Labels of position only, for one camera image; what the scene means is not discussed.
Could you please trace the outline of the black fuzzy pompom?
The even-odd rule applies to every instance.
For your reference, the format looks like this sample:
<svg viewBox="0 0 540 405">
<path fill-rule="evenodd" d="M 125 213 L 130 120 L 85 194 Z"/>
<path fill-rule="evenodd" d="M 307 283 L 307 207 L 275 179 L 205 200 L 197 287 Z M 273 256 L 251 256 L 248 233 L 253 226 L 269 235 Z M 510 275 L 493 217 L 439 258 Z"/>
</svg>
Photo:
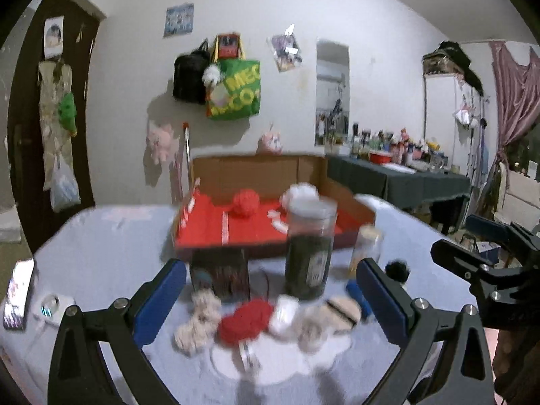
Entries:
<svg viewBox="0 0 540 405">
<path fill-rule="evenodd" d="M 384 270 L 390 279 L 402 285 L 406 284 L 410 275 L 410 268 L 407 263 L 400 260 L 388 262 Z"/>
</svg>

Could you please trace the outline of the blue cloth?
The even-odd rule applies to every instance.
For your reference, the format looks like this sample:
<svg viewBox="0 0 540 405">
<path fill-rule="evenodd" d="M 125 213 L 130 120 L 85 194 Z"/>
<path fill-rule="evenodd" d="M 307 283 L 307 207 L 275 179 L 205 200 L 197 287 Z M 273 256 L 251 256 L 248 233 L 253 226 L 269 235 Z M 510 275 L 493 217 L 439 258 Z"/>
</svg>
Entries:
<svg viewBox="0 0 540 405">
<path fill-rule="evenodd" d="M 362 290 L 360 290 L 360 286 L 358 285 L 357 281 L 349 280 L 346 284 L 346 291 L 348 295 L 360 306 L 361 320 L 368 322 L 373 316 L 373 310 L 370 304 L 367 302 Z"/>
</svg>

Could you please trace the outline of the cream knitted scrunchie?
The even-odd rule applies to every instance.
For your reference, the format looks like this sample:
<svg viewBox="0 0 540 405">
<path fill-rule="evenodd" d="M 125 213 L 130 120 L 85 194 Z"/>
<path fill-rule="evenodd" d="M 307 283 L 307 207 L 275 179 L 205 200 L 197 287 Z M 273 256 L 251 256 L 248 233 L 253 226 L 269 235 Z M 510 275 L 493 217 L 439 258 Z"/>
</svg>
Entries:
<svg viewBox="0 0 540 405">
<path fill-rule="evenodd" d="M 197 290 L 191 299 L 192 316 L 188 322 L 180 325 L 174 334 L 178 350 L 187 356 L 193 356 L 207 347 L 221 322 L 221 300 L 213 290 Z"/>
</svg>

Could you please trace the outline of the white fluffy star bunny keychain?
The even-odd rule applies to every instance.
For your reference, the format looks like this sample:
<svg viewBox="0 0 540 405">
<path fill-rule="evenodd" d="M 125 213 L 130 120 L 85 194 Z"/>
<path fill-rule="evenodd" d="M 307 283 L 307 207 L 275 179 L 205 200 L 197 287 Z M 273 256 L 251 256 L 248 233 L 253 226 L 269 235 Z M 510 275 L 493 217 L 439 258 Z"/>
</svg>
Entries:
<svg viewBox="0 0 540 405">
<path fill-rule="evenodd" d="M 336 332 L 329 308 L 325 305 L 304 308 L 296 315 L 293 328 L 300 350 L 309 354 L 318 352 Z"/>
</svg>

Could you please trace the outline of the red plush bunny coaster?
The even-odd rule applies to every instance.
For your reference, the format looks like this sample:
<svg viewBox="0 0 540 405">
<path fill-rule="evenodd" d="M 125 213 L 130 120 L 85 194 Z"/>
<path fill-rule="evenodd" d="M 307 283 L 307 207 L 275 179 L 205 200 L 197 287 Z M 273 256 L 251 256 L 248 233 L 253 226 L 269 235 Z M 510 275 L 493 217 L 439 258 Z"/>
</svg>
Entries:
<svg viewBox="0 0 540 405">
<path fill-rule="evenodd" d="M 275 307 L 263 299 L 253 299 L 224 316 L 218 326 L 222 343 L 236 346 L 241 341 L 256 339 L 268 327 Z"/>
</svg>

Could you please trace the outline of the white cloth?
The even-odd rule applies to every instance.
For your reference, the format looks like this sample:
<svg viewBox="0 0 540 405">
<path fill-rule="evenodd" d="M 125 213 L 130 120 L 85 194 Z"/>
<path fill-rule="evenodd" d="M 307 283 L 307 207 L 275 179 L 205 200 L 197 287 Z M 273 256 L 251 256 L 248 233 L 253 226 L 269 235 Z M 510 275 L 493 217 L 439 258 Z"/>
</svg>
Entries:
<svg viewBox="0 0 540 405">
<path fill-rule="evenodd" d="M 300 303 L 296 297 L 280 294 L 268 322 L 268 332 L 282 341 L 293 340 L 296 336 L 294 322 L 299 308 Z"/>
</svg>

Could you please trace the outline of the white tissue sheet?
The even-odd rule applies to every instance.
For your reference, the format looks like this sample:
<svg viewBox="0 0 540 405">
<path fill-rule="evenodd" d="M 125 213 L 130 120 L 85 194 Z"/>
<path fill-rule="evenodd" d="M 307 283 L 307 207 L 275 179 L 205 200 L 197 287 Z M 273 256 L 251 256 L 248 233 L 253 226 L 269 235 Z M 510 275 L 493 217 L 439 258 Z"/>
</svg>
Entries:
<svg viewBox="0 0 540 405">
<path fill-rule="evenodd" d="M 260 334 L 250 348 L 259 362 L 259 369 L 248 372 L 243 366 L 240 350 L 215 344 L 211 362 L 224 378 L 247 380 L 256 386 L 273 386 L 295 375 L 311 376 L 319 370 L 330 369 L 336 358 L 351 348 L 351 336 L 333 335 L 315 353 L 303 352 L 297 342 L 283 342 L 270 334 Z"/>
</svg>

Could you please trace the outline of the white mesh bath pouf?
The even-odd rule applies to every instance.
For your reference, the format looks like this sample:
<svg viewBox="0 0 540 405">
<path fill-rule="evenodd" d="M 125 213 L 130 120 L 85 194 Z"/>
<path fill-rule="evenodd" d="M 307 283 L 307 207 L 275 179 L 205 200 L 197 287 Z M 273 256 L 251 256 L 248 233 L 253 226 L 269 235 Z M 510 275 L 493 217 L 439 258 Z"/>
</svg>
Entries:
<svg viewBox="0 0 540 405">
<path fill-rule="evenodd" d="M 318 199 L 319 191 L 310 183 L 297 183 L 288 187 L 288 190 L 280 196 L 279 203 L 284 211 L 288 211 L 289 204 L 295 199 Z"/>
</svg>

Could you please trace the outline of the red foam net sleeve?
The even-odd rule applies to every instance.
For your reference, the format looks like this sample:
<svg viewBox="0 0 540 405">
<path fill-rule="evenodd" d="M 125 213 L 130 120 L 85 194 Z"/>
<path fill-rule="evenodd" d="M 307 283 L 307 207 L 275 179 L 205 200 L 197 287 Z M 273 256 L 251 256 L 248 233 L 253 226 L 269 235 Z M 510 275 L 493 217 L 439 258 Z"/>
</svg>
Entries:
<svg viewBox="0 0 540 405">
<path fill-rule="evenodd" d="M 251 218 L 260 206 L 260 196 L 252 189 L 242 189 L 233 198 L 231 212 L 238 218 Z"/>
</svg>

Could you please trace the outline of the beige powder puff black band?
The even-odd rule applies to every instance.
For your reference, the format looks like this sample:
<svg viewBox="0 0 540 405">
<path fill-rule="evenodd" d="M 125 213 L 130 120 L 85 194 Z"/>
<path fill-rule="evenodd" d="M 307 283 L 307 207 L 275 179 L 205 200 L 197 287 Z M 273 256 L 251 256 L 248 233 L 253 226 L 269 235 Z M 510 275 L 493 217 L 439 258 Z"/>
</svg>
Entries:
<svg viewBox="0 0 540 405">
<path fill-rule="evenodd" d="M 360 323 L 362 310 L 350 297 L 335 296 L 321 306 L 334 334 L 350 333 Z"/>
</svg>

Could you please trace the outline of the dark square box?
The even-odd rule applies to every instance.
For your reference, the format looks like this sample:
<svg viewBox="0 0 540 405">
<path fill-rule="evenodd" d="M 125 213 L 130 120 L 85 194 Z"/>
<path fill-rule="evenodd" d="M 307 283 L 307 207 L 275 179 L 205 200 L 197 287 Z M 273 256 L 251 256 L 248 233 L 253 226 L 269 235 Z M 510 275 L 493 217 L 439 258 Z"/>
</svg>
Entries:
<svg viewBox="0 0 540 405">
<path fill-rule="evenodd" d="M 226 303 L 248 300 L 248 260 L 244 249 L 217 247 L 195 250 L 189 265 L 195 291 L 210 289 Z"/>
</svg>

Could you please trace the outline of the light blue fleece blanket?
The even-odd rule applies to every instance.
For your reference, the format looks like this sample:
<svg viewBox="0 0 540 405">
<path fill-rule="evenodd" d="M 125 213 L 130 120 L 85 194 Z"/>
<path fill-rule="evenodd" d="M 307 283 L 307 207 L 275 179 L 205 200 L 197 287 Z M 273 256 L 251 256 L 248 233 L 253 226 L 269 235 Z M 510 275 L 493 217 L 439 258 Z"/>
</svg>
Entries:
<svg viewBox="0 0 540 405">
<path fill-rule="evenodd" d="M 386 337 L 372 300 L 349 294 L 351 250 L 317 253 L 285 288 L 289 259 L 255 260 L 229 245 L 175 250 L 169 206 L 105 206 L 71 218 L 18 267 L 37 281 L 26 328 L 3 329 L 1 360 L 35 404 L 88 402 L 49 389 L 77 378 L 87 352 L 122 403 L 156 404 L 139 362 L 180 404 L 362 404 L 397 356 L 405 331 Z"/>
</svg>

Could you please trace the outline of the cardboard box red interior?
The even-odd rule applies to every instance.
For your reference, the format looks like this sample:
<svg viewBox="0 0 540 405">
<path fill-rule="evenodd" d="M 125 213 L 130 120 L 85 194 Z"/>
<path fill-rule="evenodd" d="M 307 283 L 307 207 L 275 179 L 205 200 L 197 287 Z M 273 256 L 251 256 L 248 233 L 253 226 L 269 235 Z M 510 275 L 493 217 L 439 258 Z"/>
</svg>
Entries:
<svg viewBox="0 0 540 405">
<path fill-rule="evenodd" d="M 355 244 L 358 230 L 375 222 L 375 212 L 327 175 L 328 161 L 314 155 L 205 156 L 192 162 L 195 183 L 183 199 L 172 228 L 172 243 L 184 261 L 195 250 L 236 247 L 250 259 L 286 252 L 288 217 L 279 199 L 293 184 L 310 183 L 319 196 L 338 205 L 333 248 Z M 252 189 L 260 206 L 251 218 L 231 212 L 234 195 Z"/>
</svg>

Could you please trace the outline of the wall mirror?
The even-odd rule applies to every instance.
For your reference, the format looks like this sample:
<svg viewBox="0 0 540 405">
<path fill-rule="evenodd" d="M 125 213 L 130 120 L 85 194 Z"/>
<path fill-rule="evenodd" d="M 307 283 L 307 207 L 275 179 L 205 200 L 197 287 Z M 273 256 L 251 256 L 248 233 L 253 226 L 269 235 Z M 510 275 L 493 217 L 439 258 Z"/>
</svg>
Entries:
<svg viewBox="0 0 540 405">
<path fill-rule="evenodd" d="M 315 145 L 347 142 L 350 124 L 349 48 L 328 39 L 317 43 Z"/>
</svg>

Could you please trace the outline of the photo poster on wall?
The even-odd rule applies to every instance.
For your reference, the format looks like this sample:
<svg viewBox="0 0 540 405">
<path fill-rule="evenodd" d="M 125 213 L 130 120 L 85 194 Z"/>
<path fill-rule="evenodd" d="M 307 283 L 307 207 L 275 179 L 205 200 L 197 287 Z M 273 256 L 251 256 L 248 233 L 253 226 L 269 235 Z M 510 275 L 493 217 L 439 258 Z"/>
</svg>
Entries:
<svg viewBox="0 0 540 405">
<path fill-rule="evenodd" d="M 267 40 L 280 72 L 294 70 L 300 67 L 303 62 L 301 49 L 294 35 L 295 26 L 295 24 L 291 24 L 283 34 L 275 35 Z"/>
</svg>

